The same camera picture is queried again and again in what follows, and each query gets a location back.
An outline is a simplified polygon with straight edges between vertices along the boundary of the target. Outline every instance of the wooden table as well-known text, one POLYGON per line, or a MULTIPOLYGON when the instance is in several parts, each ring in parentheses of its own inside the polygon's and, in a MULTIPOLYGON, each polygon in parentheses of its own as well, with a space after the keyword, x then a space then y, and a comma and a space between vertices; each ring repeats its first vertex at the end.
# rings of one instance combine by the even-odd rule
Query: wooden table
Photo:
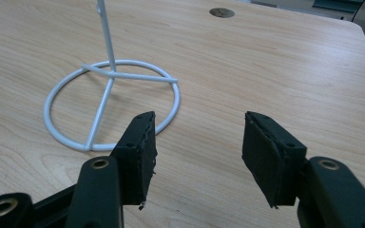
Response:
MULTIPOLYGON (((51 89, 81 63, 106 60, 94 0, 0 0, 0 195, 42 200, 77 181, 103 153, 56 142, 43 124, 51 89)), ((347 164, 365 185, 365 38, 349 22, 235 1, 107 1, 118 59, 142 60, 179 79, 181 108, 157 137, 159 156, 143 211, 126 227, 296 227, 296 207, 269 208, 241 160, 244 112, 274 118, 308 158, 347 164), (233 10, 218 18, 209 10, 233 10)), ((123 67, 124 71, 145 70, 123 67)), ((88 73, 57 97, 52 116, 84 141, 106 78, 88 73)), ((117 80, 98 143, 131 119, 172 104, 167 84, 117 80)))

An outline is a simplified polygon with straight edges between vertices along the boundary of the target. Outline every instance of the circular wire base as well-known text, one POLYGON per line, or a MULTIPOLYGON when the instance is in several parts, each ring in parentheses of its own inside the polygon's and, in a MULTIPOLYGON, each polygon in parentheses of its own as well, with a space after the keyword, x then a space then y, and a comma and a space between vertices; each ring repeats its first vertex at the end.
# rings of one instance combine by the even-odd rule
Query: circular wire base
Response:
MULTIPOLYGON (((163 76, 164 78, 172 78, 167 72, 165 72, 163 69, 151 65, 149 63, 145 63, 145 62, 141 62, 141 61, 136 61, 136 60, 116 60, 115 61, 115 65, 116 66, 135 66, 135 67, 143 67, 143 68, 148 68, 150 70, 153 70, 157 73, 159 73, 161 76, 163 76)), ((91 65, 92 67, 108 67, 109 66, 109 61, 105 61, 105 62, 101 62, 101 63, 96 63, 91 65)), ((54 124, 52 123, 52 119, 51 119, 51 115, 50 115, 50 111, 51 111, 51 105, 53 100, 55 99, 56 95, 58 94, 58 92, 70 81, 72 81, 73 79, 75 79, 76 77, 88 72, 89 70, 84 69, 84 68, 79 68, 78 70, 68 74, 67 77, 65 77, 62 81, 60 81, 49 93, 49 95, 47 96, 46 102, 44 103, 44 110, 43 110, 43 115, 44 115, 44 124, 47 128, 47 131, 52 135, 52 137, 54 137, 58 142, 72 148, 75 150, 81 150, 81 151, 108 151, 108 150, 112 150, 114 148, 114 146, 116 145, 116 143, 108 143, 108 144, 92 144, 92 145, 88 145, 87 143, 81 143, 81 142, 76 142, 68 137, 66 137, 64 134, 62 134, 59 130, 57 130, 57 128, 54 126, 54 124)), ((173 91, 174 91, 174 104, 170 110, 170 112, 168 113, 168 115, 166 116, 166 118, 159 124, 156 126, 155 129, 155 133, 159 134, 162 130, 164 130, 168 124, 170 124, 170 122, 174 119, 174 117, 177 114, 177 111, 179 109, 180 106, 180 91, 179 88, 177 86, 177 83, 170 83, 173 91)))

